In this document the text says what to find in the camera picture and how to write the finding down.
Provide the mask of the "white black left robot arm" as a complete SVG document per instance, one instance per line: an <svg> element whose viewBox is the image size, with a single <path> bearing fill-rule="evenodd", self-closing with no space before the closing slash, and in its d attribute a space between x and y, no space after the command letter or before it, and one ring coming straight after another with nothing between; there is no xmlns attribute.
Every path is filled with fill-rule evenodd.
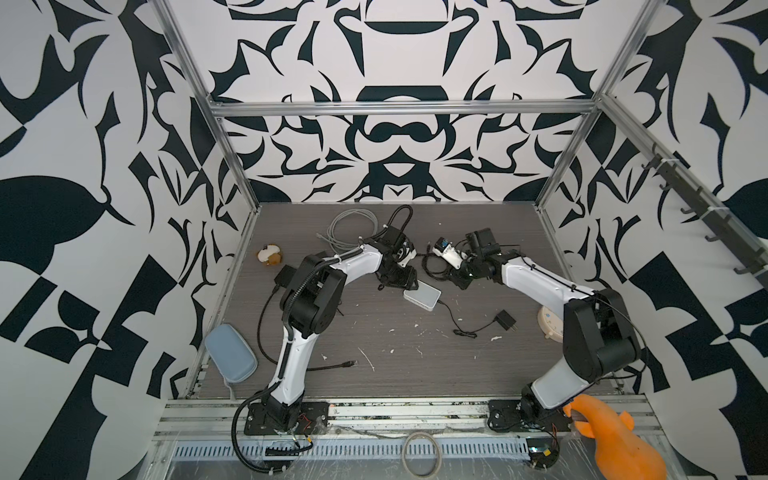
<svg viewBox="0 0 768 480"><path fill-rule="evenodd" d="M266 403L290 408L300 403L314 346L336 316L345 287L367 275L384 288L414 290L416 250L404 231L387 225L348 252L309 255L282 301L283 344Z"/></svg>

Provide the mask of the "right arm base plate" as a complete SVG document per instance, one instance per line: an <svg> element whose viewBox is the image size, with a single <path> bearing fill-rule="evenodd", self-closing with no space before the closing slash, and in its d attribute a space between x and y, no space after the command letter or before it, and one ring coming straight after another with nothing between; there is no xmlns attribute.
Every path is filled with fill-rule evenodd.
<svg viewBox="0 0 768 480"><path fill-rule="evenodd" d="M568 432L572 421L561 410L529 414L519 399L492 399L488 402L486 426L496 433Z"/></svg>

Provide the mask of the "white network switch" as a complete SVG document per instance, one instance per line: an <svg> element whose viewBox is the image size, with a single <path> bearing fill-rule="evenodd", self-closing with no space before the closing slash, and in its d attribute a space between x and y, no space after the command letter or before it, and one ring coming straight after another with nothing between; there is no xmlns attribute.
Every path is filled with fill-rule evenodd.
<svg viewBox="0 0 768 480"><path fill-rule="evenodd" d="M403 298L425 311L432 312L438 304L441 294L439 289L418 280L415 289L403 291Z"/></svg>

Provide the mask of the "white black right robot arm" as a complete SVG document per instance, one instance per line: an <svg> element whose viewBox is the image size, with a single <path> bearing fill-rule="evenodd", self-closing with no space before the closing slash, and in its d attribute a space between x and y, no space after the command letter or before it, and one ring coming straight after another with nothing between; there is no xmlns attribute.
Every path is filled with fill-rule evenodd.
<svg viewBox="0 0 768 480"><path fill-rule="evenodd" d="M492 280L528 296L562 321L562 357L523 389L519 409L524 420L563 407L640 359L638 335L617 291L574 284L517 250L505 251L488 228L468 233L465 243L459 250L440 238L433 247L451 266L452 283L465 290L474 280Z"/></svg>

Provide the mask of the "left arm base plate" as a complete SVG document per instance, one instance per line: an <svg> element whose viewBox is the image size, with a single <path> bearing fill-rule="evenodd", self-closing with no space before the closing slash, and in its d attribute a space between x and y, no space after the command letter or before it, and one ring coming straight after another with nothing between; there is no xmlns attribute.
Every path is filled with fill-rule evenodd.
<svg viewBox="0 0 768 480"><path fill-rule="evenodd" d="M329 408L327 402L298 402L291 406L254 402L248 406L243 433L246 436L310 435L327 426Z"/></svg>

